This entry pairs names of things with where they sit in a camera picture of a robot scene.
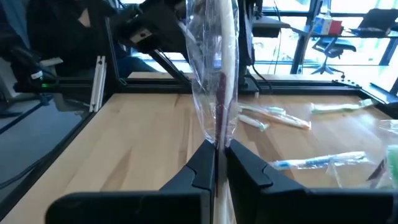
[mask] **wooden table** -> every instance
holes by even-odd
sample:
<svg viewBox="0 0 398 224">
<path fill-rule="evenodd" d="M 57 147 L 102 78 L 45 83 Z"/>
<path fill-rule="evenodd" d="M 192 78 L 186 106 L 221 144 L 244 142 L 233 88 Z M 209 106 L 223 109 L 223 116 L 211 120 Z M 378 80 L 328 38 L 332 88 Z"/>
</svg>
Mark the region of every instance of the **wooden table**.
<svg viewBox="0 0 398 224">
<path fill-rule="evenodd" d="M 310 131 L 271 123 L 260 132 L 238 123 L 235 138 L 266 161 L 349 151 L 365 151 L 378 162 L 382 157 L 384 136 L 377 121 L 389 117 L 377 109 L 310 114 L 311 103 L 355 103 L 359 100 L 355 96 L 264 95 L 239 100 L 280 106 L 288 114 L 312 121 Z M 115 94 L 1 224 L 43 223 L 47 207 L 71 192 L 157 190 L 202 142 L 191 95 Z M 339 167 L 338 180 L 345 187 L 359 187 L 373 168 Z M 286 174 L 309 187 L 338 187 L 336 177 L 326 174 L 326 169 L 290 170 Z"/>
</svg>

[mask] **wooden tabletop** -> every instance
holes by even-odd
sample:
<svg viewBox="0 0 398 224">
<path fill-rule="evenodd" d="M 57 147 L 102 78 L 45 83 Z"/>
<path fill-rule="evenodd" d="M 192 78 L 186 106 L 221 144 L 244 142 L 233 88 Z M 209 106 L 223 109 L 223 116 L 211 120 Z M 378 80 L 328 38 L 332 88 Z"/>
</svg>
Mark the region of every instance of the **wooden tabletop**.
<svg viewBox="0 0 398 224">
<path fill-rule="evenodd" d="M 264 132 L 238 123 L 235 138 L 266 161 L 305 159 L 365 151 L 379 161 L 384 136 L 377 121 L 389 119 L 375 108 L 321 116 L 311 103 L 356 103 L 355 96 L 260 96 L 240 101 L 280 106 L 312 122 L 309 131 L 271 123 Z M 47 207 L 71 192 L 157 190 L 172 178 L 203 142 L 191 95 L 115 94 L 22 197 L 1 224 L 44 223 Z M 309 187 L 360 187 L 374 166 L 290 170 Z"/>
</svg>

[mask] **red object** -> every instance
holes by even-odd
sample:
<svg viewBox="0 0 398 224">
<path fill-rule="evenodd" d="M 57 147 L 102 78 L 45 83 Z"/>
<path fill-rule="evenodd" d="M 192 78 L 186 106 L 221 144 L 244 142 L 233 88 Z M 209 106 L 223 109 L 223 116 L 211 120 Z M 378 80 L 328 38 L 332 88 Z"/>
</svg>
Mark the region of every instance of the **red object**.
<svg viewBox="0 0 398 224">
<path fill-rule="evenodd" d="M 339 35 L 341 34 L 341 23 L 342 21 L 332 20 L 330 25 L 329 34 Z"/>
</svg>

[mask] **office chair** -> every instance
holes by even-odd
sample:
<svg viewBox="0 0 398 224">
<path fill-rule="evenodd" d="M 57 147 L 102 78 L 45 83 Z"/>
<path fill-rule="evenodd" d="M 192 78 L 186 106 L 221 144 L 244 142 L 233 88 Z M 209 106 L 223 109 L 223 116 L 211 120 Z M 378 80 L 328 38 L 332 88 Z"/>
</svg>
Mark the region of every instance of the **office chair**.
<svg viewBox="0 0 398 224">
<path fill-rule="evenodd" d="M 315 73 L 323 74 L 324 72 L 327 72 L 329 74 L 333 74 L 333 72 L 344 73 L 341 70 L 328 66 L 327 65 L 328 58 L 338 57 L 340 59 L 340 56 L 343 54 L 344 50 L 352 50 L 353 52 L 356 52 L 356 47 L 349 40 L 339 39 L 337 37 L 321 37 L 314 44 L 312 49 L 315 49 L 325 54 L 326 58 L 321 66 L 313 65 L 308 67 L 308 68 L 316 68 L 316 70 L 311 74 Z"/>
</svg>

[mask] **black office chair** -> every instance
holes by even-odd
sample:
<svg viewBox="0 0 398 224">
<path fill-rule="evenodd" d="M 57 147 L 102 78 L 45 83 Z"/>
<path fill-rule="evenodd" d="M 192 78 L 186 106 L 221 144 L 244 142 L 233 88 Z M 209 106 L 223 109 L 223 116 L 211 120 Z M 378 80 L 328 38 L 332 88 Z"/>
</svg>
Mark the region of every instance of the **black office chair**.
<svg viewBox="0 0 398 224">
<path fill-rule="evenodd" d="M 321 37 L 318 39 L 318 41 L 314 44 L 312 48 L 319 52 L 324 53 L 326 59 L 321 66 L 314 65 L 308 67 L 308 68 L 316 68 L 316 70 L 311 74 L 315 73 L 323 74 L 324 72 L 327 72 L 329 74 L 333 74 L 333 72 L 344 73 L 343 71 L 328 66 L 326 64 L 328 58 L 335 58 L 335 57 L 340 58 L 344 50 L 352 50 L 353 52 L 356 52 L 356 47 L 349 40 L 339 39 L 337 37 Z"/>
</svg>

